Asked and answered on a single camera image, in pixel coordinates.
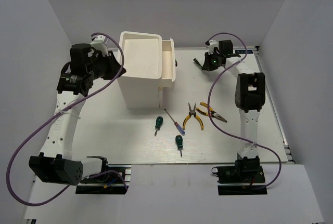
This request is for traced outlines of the small black precision screwdriver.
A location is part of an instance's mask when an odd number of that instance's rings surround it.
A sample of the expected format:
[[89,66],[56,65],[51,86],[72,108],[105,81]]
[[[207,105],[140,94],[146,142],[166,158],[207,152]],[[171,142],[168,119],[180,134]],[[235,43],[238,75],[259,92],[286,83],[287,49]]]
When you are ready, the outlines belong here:
[[198,68],[202,69],[202,65],[200,64],[200,62],[196,58],[193,59],[193,62],[196,64],[196,66]]

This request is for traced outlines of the white drawer cabinet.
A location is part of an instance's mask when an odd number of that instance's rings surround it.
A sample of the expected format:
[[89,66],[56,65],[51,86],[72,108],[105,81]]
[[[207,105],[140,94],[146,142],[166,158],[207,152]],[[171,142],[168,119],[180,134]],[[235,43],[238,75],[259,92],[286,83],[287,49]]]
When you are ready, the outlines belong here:
[[126,72],[118,84],[128,109],[158,109],[162,78],[162,37],[123,31],[120,46]]

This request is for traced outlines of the white top drawer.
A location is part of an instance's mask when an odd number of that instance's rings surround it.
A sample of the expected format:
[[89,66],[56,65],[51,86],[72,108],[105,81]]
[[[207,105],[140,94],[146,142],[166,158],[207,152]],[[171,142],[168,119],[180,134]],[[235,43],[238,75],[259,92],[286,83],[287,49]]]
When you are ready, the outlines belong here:
[[162,77],[160,87],[172,87],[176,80],[176,59],[174,40],[162,41]]

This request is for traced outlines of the yellow orange long pliers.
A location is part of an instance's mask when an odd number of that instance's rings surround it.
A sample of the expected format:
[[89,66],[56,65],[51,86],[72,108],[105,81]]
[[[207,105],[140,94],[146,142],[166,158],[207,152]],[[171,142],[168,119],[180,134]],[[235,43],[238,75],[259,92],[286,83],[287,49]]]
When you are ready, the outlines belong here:
[[198,113],[204,115],[204,116],[210,116],[212,118],[215,118],[219,121],[222,121],[224,123],[227,123],[227,120],[219,115],[217,112],[215,112],[211,107],[208,107],[208,105],[205,102],[200,102],[200,105],[205,108],[205,110],[200,109],[199,107],[196,107],[196,110]]

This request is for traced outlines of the green stubby screwdriver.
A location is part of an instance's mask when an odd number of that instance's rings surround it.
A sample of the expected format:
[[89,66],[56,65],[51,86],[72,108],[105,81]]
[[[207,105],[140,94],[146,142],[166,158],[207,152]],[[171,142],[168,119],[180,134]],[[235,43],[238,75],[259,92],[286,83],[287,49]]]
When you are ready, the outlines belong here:
[[156,123],[155,123],[155,133],[154,133],[154,136],[157,135],[157,132],[160,130],[162,124],[163,124],[163,117],[158,116],[158,117],[156,118]]
[[175,137],[175,142],[176,142],[178,150],[180,151],[180,155],[182,157],[183,156],[182,155],[182,149],[183,149],[183,137],[182,137],[182,135],[177,135]]

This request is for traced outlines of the blue handled long screwdriver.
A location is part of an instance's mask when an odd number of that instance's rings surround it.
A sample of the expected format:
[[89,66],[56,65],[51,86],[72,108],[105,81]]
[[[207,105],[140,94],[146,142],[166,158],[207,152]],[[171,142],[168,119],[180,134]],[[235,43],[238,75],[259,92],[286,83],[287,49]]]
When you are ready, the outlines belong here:
[[174,118],[170,115],[170,113],[166,109],[164,109],[164,111],[167,113],[167,115],[169,116],[169,118],[172,120],[173,124],[175,125],[175,127],[179,131],[179,133],[184,136],[185,135],[185,131],[180,126],[180,124],[177,121],[174,120]]

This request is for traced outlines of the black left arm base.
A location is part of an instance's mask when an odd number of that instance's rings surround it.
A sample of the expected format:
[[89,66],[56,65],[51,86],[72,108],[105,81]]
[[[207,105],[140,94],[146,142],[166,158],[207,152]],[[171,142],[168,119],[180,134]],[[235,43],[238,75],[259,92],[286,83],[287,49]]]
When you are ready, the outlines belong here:
[[131,165],[108,165],[107,173],[83,179],[75,193],[81,195],[125,195],[131,180]]

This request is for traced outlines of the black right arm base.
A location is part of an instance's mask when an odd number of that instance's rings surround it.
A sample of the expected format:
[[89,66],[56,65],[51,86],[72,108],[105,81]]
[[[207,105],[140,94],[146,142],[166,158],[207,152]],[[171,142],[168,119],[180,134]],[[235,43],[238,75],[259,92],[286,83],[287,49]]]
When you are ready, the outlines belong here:
[[238,158],[232,166],[215,166],[219,196],[267,195],[263,168],[258,156]]

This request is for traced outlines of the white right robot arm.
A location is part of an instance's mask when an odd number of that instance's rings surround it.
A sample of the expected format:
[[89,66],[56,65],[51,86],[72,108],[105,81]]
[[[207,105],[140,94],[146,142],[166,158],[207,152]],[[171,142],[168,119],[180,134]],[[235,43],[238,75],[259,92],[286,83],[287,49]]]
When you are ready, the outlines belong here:
[[221,183],[250,182],[260,170],[260,159],[257,151],[258,119],[265,104],[265,75],[255,72],[243,61],[240,54],[234,53],[231,40],[206,42],[204,71],[214,71],[219,67],[228,69],[236,78],[235,105],[240,115],[240,136],[249,140],[237,152],[235,165],[227,169],[218,169],[223,176]]

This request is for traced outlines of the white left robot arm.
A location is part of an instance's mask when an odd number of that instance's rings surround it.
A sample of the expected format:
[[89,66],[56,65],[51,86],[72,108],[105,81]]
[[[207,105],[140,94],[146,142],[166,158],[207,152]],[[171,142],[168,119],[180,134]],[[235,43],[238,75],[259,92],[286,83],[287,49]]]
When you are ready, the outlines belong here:
[[39,155],[30,157],[29,167],[42,182],[76,186],[89,176],[104,182],[110,176],[107,159],[88,156],[82,161],[74,161],[73,138],[93,81],[112,80],[126,70],[104,43],[74,44],[70,58],[61,70],[57,85],[56,118],[51,121]]

